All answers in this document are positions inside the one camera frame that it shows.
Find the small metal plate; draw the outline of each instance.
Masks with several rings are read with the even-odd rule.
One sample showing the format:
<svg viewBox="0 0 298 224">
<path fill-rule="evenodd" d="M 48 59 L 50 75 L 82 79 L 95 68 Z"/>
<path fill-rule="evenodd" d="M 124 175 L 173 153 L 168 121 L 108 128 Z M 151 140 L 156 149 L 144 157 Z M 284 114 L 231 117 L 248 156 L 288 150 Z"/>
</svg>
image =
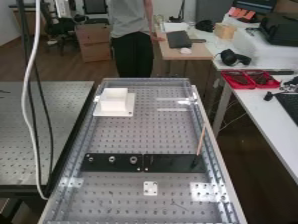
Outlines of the small metal plate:
<svg viewBox="0 0 298 224">
<path fill-rule="evenodd" d="M 159 184 L 156 181 L 144 182 L 144 196 L 157 196 L 159 195 Z"/>
<path fill-rule="evenodd" d="M 147 154 L 144 171 L 151 173 L 205 173 L 203 156 L 189 154 Z"/>
<path fill-rule="evenodd" d="M 83 161 L 82 171 L 83 172 L 142 172 L 143 171 L 143 155 L 142 154 L 88 153 L 86 154 L 86 158 Z"/>
</svg>

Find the computer screen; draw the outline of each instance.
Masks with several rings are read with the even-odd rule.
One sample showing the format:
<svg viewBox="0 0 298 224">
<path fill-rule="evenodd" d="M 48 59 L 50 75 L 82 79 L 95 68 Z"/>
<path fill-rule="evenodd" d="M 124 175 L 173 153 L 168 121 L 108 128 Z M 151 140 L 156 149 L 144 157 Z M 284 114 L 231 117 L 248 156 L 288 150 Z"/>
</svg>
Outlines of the computer screen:
<svg viewBox="0 0 298 224">
<path fill-rule="evenodd" d="M 277 0 L 236 0 L 235 6 L 241 9 L 252 10 L 257 13 L 271 13 L 277 5 Z"/>
<path fill-rule="evenodd" d="M 107 14 L 106 0 L 84 0 L 86 14 Z"/>
</svg>

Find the keyboard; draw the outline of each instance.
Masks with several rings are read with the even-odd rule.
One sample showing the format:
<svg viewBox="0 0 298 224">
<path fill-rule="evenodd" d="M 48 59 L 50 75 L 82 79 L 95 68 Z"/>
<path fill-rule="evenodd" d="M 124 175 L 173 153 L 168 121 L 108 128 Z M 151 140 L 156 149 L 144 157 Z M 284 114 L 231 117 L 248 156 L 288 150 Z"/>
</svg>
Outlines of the keyboard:
<svg viewBox="0 0 298 224">
<path fill-rule="evenodd" d="M 298 126 L 298 94 L 277 94 L 281 105 Z"/>
</svg>

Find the white block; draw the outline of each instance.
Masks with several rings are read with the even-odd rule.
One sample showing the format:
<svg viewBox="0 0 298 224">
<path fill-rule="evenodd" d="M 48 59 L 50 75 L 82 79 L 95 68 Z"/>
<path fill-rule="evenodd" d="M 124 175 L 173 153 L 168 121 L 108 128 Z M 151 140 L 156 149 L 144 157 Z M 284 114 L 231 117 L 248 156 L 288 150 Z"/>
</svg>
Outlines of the white block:
<svg viewBox="0 0 298 224">
<path fill-rule="evenodd" d="M 127 88 L 106 88 L 102 97 L 102 111 L 127 111 Z"/>
</svg>

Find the glass enclosure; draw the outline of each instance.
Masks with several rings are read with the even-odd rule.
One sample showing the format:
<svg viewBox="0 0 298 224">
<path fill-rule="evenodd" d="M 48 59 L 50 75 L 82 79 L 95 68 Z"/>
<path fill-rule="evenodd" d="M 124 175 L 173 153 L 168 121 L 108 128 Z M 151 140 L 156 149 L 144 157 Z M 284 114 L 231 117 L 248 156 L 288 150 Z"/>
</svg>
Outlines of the glass enclosure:
<svg viewBox="0 0 298 224">
<path fill-rule="evenodd" d="M 188 79 L 106 79 L 98 90 L 136 93 L 135 115 L 94 117 L 90 109 L 60 184 L 40 223 L 240 223 L 209 133 L 204 172 L 83 172 L 88 153 L 197 153 L 204 120 Z M 144 182 L 159 193 L 144 194 Z"/>
</svg>

